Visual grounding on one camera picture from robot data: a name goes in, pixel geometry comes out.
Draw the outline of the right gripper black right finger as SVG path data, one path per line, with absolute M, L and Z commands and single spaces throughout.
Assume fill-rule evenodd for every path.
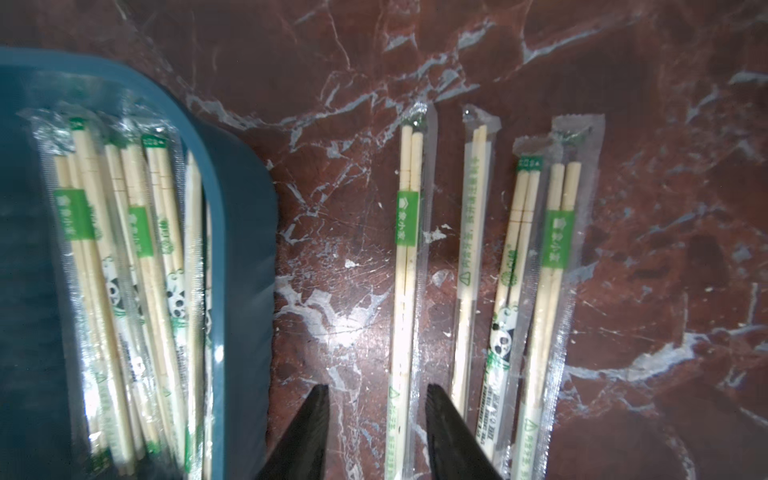
M 427 386 L 425 415 L 433 479 L 502 479 L 438 384 Z

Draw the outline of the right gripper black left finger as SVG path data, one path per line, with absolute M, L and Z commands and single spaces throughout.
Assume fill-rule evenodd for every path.
M 256 479 L 324 479 L 329 422 L 329 388 L 318 384 L 310 390 Z

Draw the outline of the chopstick pair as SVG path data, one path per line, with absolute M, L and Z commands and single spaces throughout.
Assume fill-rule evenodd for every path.
M 415 103 L 400 129 L 399 188 L 395 214 L 395 284 L 384 477 L 403 479 L 409 433 L 409 408 L 416 281 L 421 240 L 421 192 L 429 105 Z
M 476 440 L 490 461 L 496 457 L 502 410 L 513 359 L 513 338 L 519 316 L 532 222 L 542 168 L 551 163 L 554 143 L 549 136 L 515 140 L 519 161 L 507 224 L 502 263 L 494 300 L 489 349 L 485 363 Z
M 497 117 L 474 106 L 462 108 L 464 144 L 460 244 L 456 287 L 454 350 L 449 396 L 461 416 L 469 401 L 474 321 L 481 283 L 484 223 Z
M 538 281 L 511 456 L 514 479 L 541 479 L 546 473 L 605 130 L 602 114 L 569 114 L 552 120 L 549 139 L 554 158 L 543 173 L 543 205 L 536 223 Z

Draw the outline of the teal storage box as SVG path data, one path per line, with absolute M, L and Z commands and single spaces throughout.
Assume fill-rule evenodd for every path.
M 251 148 L 197 119 L 164 88 L 123 64 L 44 49 L 1 51 L 1 475 L 70 479 L 79 471 L 54 262 L 54 219 L 21 111 L 78 81 L 92 108 L 127 93 L 157 107 L 192 149 L 213 223 L 213 468 L 253 479 L 265 457 L 274 310 L 277 197 Z

